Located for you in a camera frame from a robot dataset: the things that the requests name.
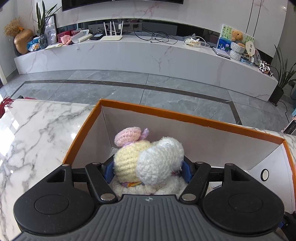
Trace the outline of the painted picture board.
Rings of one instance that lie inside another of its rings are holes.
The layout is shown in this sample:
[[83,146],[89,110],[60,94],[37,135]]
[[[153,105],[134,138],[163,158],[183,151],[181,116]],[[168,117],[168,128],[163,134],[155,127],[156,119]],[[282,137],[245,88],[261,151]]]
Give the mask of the painted picture board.
[[228,25],[223,25],[216,48],[225,52],[233,50],[243,54],[245,52],[245,44],[249,41],[254,43],[254,37]]

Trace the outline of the potted green plant right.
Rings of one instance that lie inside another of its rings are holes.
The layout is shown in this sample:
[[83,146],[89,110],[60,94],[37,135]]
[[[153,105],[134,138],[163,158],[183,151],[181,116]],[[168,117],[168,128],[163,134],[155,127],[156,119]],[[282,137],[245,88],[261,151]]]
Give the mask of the potted green plant right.
[[275,46],[275,50],[280,68],[277,69],[274,66],[270,66],[270,69],[275,70],[277,73],[278,83],[269,98],[269,102],[271,102],[274,106],[277,106],[279,100],[284,94],[283,88],[287,84],[295,82],[295,78],[293,78],[293,76],[295,75],[295,63],[291,66],[291,68],[288,69],[288,58],[285,59],[283,57],[280,47]]

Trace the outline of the gold vase with dried flowers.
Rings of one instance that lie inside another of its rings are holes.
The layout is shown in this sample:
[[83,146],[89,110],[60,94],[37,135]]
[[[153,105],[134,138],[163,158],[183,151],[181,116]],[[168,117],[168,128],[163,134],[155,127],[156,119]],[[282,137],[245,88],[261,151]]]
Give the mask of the gold vase with dried flowers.
[[12,19],[5,27],[4,34],[13,37],[16,50],[20,54],[29,52],[27,44],[33,39],[34,32],[23,27],[21,18]]

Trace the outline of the white power strip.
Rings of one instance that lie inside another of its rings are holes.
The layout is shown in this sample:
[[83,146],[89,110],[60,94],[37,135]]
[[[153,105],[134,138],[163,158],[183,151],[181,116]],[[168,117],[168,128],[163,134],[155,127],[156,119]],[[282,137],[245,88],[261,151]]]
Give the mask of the white power strip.
[[193,48],[210,47],[210,45],[201,37],[189,37],[184,39],[184,44]]

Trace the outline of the large orange storage box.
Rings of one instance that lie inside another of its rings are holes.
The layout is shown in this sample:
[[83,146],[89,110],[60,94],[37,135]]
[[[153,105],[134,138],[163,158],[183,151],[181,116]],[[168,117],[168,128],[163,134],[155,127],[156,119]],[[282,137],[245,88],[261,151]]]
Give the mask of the large orange storage box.
[[223,123],[188,114],[132,103],[102,99],[93,108],[70,146],[64,163],[83,167],[105,162],[122,129],[149,129],[150,141],[173,137],[185,156],[213,167],[233,163],[278,195],[286,212],[295,210],[295,136]]

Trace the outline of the green leaf plant in vase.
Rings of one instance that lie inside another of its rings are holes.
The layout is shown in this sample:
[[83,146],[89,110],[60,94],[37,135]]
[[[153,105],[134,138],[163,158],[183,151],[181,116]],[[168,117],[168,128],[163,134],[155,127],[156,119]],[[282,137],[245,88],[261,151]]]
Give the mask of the green leaf plant in vase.
[[45,34],[45,28],[50,20],[50,18],[55,15],[55,13],[61,8],[56,8],[57,4],[55,4],[53,7],[51,7],[49,10],[46,10],[44,1],[41,1],[41,7],[39,7],[39,4],[36,3],[36,16],[37,20],[35,22],[38,26],[38,37],[39,37],[39,45],[40,49],[45,49],[48,47],[48,40]]

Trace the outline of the white wifi router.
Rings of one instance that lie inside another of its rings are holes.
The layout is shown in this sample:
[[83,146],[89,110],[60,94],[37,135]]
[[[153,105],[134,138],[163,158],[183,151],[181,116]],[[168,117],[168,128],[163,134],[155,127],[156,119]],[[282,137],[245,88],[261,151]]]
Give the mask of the white wifi router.
[[115,22],[109,22],[109,33],[107,33],[106,24],[104,24],[105,35],[100,39],[100,41],[120,41],[123,37],[123,23],[118,25],[119,35],[117,34]]

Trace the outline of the crochet bunny doll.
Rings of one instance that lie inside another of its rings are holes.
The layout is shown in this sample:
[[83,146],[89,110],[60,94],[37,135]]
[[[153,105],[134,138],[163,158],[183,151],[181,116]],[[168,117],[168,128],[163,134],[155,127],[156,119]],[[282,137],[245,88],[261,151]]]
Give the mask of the crochet bunny doll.
[[125,128],[114,143],[112,190],[118,197],[131,195],[175,195],[185,190],[187,184],[181,176],[184,148],[172,137],[158,141],[147,140],[149,129]]

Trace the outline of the teddy bear on cups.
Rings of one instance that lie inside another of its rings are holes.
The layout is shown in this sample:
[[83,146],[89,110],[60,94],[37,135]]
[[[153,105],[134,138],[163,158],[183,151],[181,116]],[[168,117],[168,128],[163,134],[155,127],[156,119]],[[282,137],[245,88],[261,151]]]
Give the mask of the teddy bear on cups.
[[231,32],[230,57],[236,61],[240,61],[242,54],[245,51],[245,45],[242,43],[243,33],[233,29]]

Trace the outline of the red feather toy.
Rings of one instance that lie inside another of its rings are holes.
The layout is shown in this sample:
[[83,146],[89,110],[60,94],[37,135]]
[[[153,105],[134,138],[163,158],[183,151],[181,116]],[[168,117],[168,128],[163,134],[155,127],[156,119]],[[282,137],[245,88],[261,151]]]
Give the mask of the red feather toy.
[[14,102],[14,99],[8,97],[5,97],[1,103],[0,103],[0,118],[3,117],[3,115],[5,114],[5,107],[10,107],[11,104]]

